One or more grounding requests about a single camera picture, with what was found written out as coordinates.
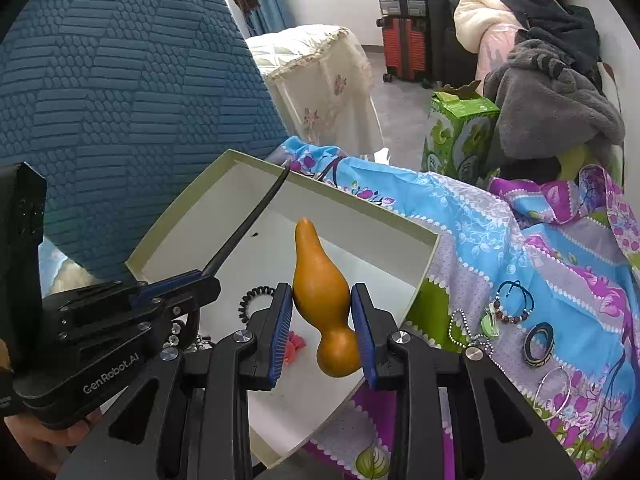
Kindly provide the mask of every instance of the blue quilted fabric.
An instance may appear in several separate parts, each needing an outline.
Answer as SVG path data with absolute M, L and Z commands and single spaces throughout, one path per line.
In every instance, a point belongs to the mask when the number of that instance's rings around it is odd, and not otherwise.
M 0 164 L 47 179 L 46 235 L 100 278 L 227 148 L 286 137 L 224 0 L 30 0 L 0 44 Z

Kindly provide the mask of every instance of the gray blanket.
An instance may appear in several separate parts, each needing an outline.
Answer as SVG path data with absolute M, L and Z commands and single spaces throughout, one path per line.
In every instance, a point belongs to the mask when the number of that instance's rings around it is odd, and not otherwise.
M 486 77 L 484 95 L 500 107 L 488 170 L 514 159 L 555 156 L 585 142 L 606 165 L 611 144 L 622 145 L 620 113 L 591 81 L 569 68 L 571 62 L 562 50 L 529 40 Z

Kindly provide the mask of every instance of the green cardboard box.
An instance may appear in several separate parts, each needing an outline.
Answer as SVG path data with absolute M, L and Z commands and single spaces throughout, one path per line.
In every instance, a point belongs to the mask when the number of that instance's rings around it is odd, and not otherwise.
M 424 139 L 422 171 L 475 184 L 489 152 L 500 108 L 475 92 L 471 99 L 436 92 L 430 108 L 435 125 Z

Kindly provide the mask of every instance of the silver screw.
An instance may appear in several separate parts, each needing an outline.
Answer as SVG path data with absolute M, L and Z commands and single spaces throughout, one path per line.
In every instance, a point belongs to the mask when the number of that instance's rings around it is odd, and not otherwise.
M 479 349 L 477 346 L 470 346 L 465 350 L 465 355 L 468 359 L 472 361 L 479 361 L 484 357 L 484 352 Z
M 409 341 L 411 341 L 411 335 L 404 330 L 398 330 L 391 335 L 391 339 L 393 339 L 399 345 L 406 345 Z
M 251 341 L 251 338 L 254 335 L 246 329 L 238 330 L 234 332 L 234 341 L 236 343 L 246 343 L 247 341 Z
M 175 346 L 168 346 L 160 352 L 160 358 L 162 361 L 173 361 L 178 357 L 178 349 Z

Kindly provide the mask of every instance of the baseboard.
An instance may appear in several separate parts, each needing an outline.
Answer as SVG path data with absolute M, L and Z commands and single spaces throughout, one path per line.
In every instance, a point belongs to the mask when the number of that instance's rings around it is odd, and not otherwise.
M 382 45 L 362 45 L 362 49 L 365 52 L 377 52 L 379 54 L 383 54 L 385 51 L 385 47 Z

